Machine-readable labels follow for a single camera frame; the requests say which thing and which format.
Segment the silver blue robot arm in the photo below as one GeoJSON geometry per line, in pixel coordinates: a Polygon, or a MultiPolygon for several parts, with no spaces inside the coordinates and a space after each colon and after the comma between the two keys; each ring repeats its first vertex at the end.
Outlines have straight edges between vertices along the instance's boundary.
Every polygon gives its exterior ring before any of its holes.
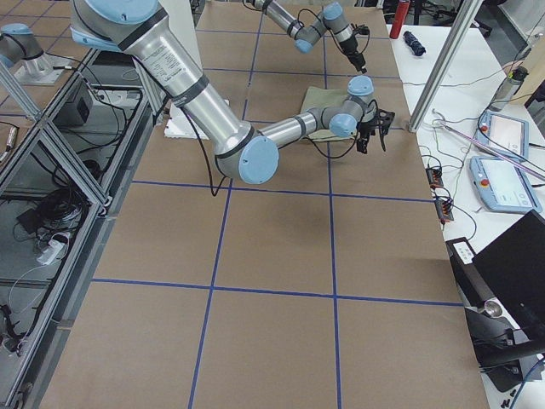
{"type": "Polygon", "coordinates": [[[367,73],[364,54],[359,50],[358,36],[370,35],[366,25],[356,26],[350,23],[338,2],[326,5],[315,14],[310,24],[305,24],[299,16],[290,14],[277,1],[242,1],[245,8],[260,12],[276,23],[295,42],[295,47],[303,54],[309,53],[328,32],[336,47],[348,59],[357,72],[367,73]]]}
{"type": "Polygon", "coordinates": [[[326,32],[332,34],[341,53],[359,72],[349,82],[340,106],[310,108],[256,130],[238,118],[219,95],[170,30],[169,15],[158,1],[73,1],[72,38],[90,48],[132,56],[208,136],[220,173],[248,184],[262,184],[276,173],[280,148],[320,130],[348,138],[378,111],[371,105],[374,89],[358,50],[357,36],[369,30],[349,23],[339,3],[326,5],[308,26],[275,1],[252,4],[293,38],[302,53],[309,52],[326,32]]]}

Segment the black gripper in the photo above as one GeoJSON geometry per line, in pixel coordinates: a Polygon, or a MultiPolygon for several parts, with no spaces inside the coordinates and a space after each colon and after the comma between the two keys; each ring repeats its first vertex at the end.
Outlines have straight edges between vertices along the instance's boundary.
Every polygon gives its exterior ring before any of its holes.
{"type": "MultiPolygon", "coordinates": [[[[375,112],[371,119],[369,119],[368,121],[361,121],[358,124],[358,133],[356,139],[357,151],[360,153],[367,153],[370,137],[372,135],[376,135],[376,133],[378,132],[380,132],[380,115],[378,112],[375,112]]],[[[386,152],[387,150],[385,142],[386,136],[387,133],[384,133],[382,131],[379,133],[379,140],[383,152],[386,152]]]]}
{"type": "Polygon", "coordinates": [[[342,53],[359,73],[366,74],[366,61],[363,53],[358,51],[358,46],[357,40],[345,40],[342,42],[342,53]]]}

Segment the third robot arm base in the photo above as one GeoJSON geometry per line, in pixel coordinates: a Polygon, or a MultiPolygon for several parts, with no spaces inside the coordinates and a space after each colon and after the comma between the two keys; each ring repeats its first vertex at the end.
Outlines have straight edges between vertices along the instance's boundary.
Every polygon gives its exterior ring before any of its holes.
{"type": "Polygon", "coordinates": [[[66,57],[48,55],[33,31],[25,24],[11,23],[1,27],[1,62],[18,70],[15,78],[21,84],[53,85],[72,66],[66,57]]]}

